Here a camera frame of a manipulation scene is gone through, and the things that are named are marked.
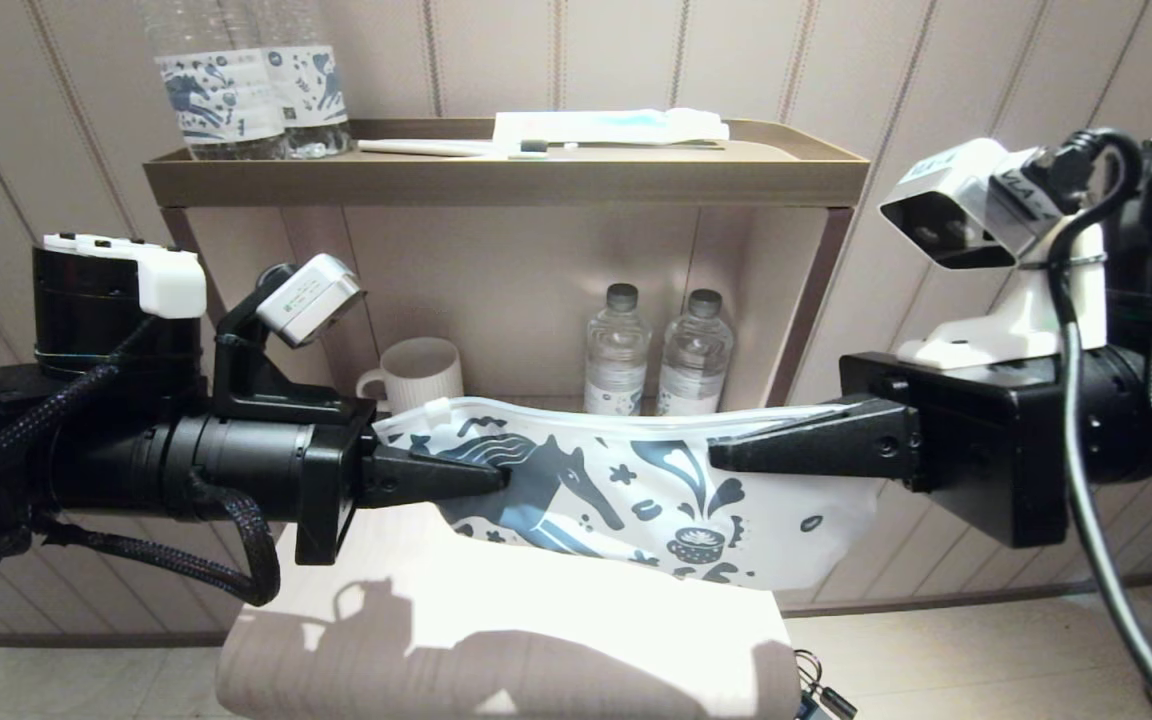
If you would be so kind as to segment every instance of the sticker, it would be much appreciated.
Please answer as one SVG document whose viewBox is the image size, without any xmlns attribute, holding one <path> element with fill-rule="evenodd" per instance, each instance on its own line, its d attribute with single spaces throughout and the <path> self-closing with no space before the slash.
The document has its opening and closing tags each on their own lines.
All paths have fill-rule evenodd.
<svg viewBox="0 0 1152 720">
<path fill-rule="evenodd" d="M 614 392 L 585 382 L 585 411 L 591 415 L 637 415 L 643 406 L 643 386 Z"/>
<path fill-rule="evenodd" d="M 931 158 L 919 160 L 912 168 L 905 173 L 905 176 L 900 180 L 896 184 L 915 181 L 916 179 L 929 176 L 941 168 L 948 168 L 954 164 L 954 159 L 958 156 L 958 147 L 952 147 L 945 152 L 938 152 L 938 154 Z"/>
<path fill-rule="evenodd" d="M 264 53 L 285 126 L 334 126 L 348 119 L 332 46 L 265 47 Z"/>
<path fill-rule="evenodd" d="M 657 415 L 717 414 L 726 378 L 727 373 L 703 378 L 696 370 L 660 367 Z"/>
<path fill-rule="evenodd" d="M 220 50 L 154 59 L 189 145 L 282 135 L 283 123 L 260 53 Z"/>
<path fill-rule="evenodd" d="M 1047 191 L 1030 182 L 1020 172 L 1020 168 L 1009 168 L 1006 173 L 998 174 L 996 177 L 998 182 L 1007 188 L 1007 192 L 1011 194 L 1011 197 L 1020 200 L 1039 220 L 1059 220 L 1064 214 L 1047 196 Z"/>
</svg>

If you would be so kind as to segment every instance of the water bottle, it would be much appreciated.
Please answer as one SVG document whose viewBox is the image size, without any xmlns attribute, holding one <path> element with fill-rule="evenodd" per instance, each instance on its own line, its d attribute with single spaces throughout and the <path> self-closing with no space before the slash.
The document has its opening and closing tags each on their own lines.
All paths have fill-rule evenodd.
<svg viewBox="0 0 1152 720">
<path fill-rule="evenodd" d="M 615 283 L 607 288 L 607 306 L 591 319 L 585 333 L 585 411 L 592 415 L 637 415 L 649 377 L 652 328 L 637 311 L 639 288 Z"/>
<path fill-rule="evenodd" d="M 718 311 L 723 296 L 692 291 L 687 311 L 664 333 L 657 415 L 717 414 L 735 338 Z"/>
<path fill-rule="evenodd" d="M 349 149 L 349 118 L 317 0 L 250 0 L 291 158 Z"/>
<path fill-rule="evenodd" d="M 282 111 L 242 0 L 137 0 L 195 160 L 279 160 Z"/>
</svg>

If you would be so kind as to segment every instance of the printed pouch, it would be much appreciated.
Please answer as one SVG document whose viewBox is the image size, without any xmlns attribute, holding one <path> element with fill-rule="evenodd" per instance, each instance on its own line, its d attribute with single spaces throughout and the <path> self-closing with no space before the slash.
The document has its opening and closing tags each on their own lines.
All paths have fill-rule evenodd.
<svg viewBox="0 0 1152 720">
<path fill-rule="evenodd" d="M 463 536 L 774 591 L 824 578 L 869 528 L 882 480 L 717 470 L 708 439 L 835 410 L 617 418 L 444 397 L 379 420 L 376 433 L 388 446 L 511 470 L 503 491 L 438 503 Z"/>
</svg>

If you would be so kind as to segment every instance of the floor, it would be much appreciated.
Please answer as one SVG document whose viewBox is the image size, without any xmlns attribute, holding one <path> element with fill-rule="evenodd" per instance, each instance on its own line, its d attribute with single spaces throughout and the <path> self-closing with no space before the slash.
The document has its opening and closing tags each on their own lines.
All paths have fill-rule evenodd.
<svg viewBox="0 0 1152 720">
<path fill-rule="evenodd" d="M 1152 588 L 1134 591 L 1152 634 Z M 786 620 L 861 719 L 1151 719 L 1096 596 Z M 228 717 L 219 647 L 0 647 L 0 720 Z"/>
</svg>

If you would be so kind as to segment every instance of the black cable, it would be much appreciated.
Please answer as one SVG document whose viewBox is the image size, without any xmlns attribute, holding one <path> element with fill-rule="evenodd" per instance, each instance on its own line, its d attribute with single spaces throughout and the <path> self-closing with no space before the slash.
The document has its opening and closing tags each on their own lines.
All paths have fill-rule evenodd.
<svg viewBox="0 0 1152 720">
<path fill-rule="evenodd" d="M 0 430 L 0 470 L 17 458 L 47 430 L 53 429 L 60 420 L 81 409 L 91 401 L 91 397 L 99 395 L 106 386 L 109 386 L 109 382 L 113 382 L 122 370 L 127 353 L 145 336 L 151 327 L 154 327 L 156 320 L 157 318 L 153 316 L 143 320 L 127 340 L 114 348 L 106 363 L 88 370 L 86 373 L 67 384 L 55 395 L 41 401 L 40 404 L 32 407 L 28 414 L 15 419 L 8 427 Z"/>
<path fill-rule="evenodd" d="M 50 516 L 37 518 L 35 529 L 45 536 L 41 544 L 60 544 L 60 546 L 78 544 L 78 546 L 96 552 L 104 552 L 106 555 L 153 564 L 156 568 L 207 583 L 212 588 L 220 588 L 237 597 L 238 600 L 250 602 L 250 605 L 259 606 L 274 600 L 280 585 L 282 585 L 282 575 L 279 571 L 274 535 L 270 532 L 270 524 L 265 523 L 260 507 L 247 493 L 235 488 L 211 486 L 198 477 L 197 470 L 189 473 L 189 480 L 191 480 L 195 502 L 219 502 L 228 511 L 234 526 L 238 529 L 238 538 L 242 538 L 243 551 L 247 553 L 247 566 L 251 568 L 251 575 L 243 575 L 238 570 L 219 564 L 219 562 L 191 555 L 191 553 L 165 546 L 165 544 L 108 533 L 93 533 L 90 530 L 78 528 L 78 525 L 59 523 Z"/>
<path fill-rule="evenodd" d="M 808 685 L 808 694 L 817 692 L 818 689 L 820 688 L 820 679 L 823 679 L 824 676 L 824 667 L 820 665 L 819 657 L 812 655 L 812 653 L 805 650 L 795 650 L 794 660 L 795 661 L 806 660 L 810 664 L 812 664 L 812 669 L 814 670 L 814 675 L 810 676 L 810 680 L 812 680 L 812 684 Z M 803 675 L 804 679 L 809 679 L 806 672 L 803 669 L 803 666 L 799 666 L 799 675 Z"/>
<path fill-rule="evenodd" d="M 1140 150 L 1137 142 L 1126 132 L 1116 129 L 1094 129 L 1078 131 L 1068 141 L 1069 145 L 1084 147 L 1092 158 L 1100 154 L 1106 146 L 1113 146 L 1119 154 L 1119 177 L 1114 190 L 1098 202 L 1092 209 L 1082 211 L 1061 228 L 1052 241 L 1048 252 L 1047 279 L 1052 302 L 1060 320 L 1062 351 L 1060 357 L 1062 402 L 1062 430 L 1064 431 L 1064 470 L 1068 475 L 1070 506 L 1074 525 L 1078 529 L 1078 538 L 1083 544 L 1087 560 L 1092 564 L 1092 574 L 1101 589 L 1105 606 L 1111 620 L 1128 649 L 1135 665 L 1146 680 L 1152 691 L 1152 647 L 1144 637 L 1140 623 L 1135 617 L 1132 604 L 1123 590 L 1123 581 L 1114 566 L 1114 556 L 1101 532 L 1101 521 L 1097 516 L 1092 491 L 1087 484 L 1087 471 L 1083 465 L 1082 438 L 1079 432 L 1079 387 L 1082 387 L 1083 340 L 1078 328 L 1078 314 L 1074 309 L 1070 294 L 1070 250 L 1074 241 L 1086 228 L 1111 217 L 1121 209 L 1124 202 L 1137 191 L 1143 173 Z"/>
</svg>

